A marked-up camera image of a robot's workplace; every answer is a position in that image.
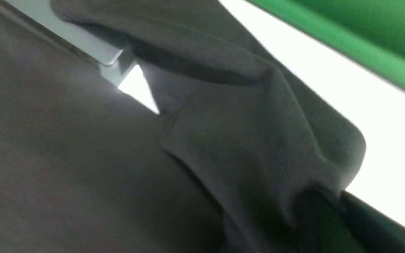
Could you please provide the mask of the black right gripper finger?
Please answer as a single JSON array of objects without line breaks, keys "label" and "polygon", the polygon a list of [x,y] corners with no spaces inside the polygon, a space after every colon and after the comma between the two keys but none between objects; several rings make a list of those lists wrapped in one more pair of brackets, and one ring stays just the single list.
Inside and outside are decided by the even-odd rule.
[{"label": "black right gripper finger", "polygon": [[405,227],[347,192],[304,192],[294,215],[301,253],[405,253]]}]

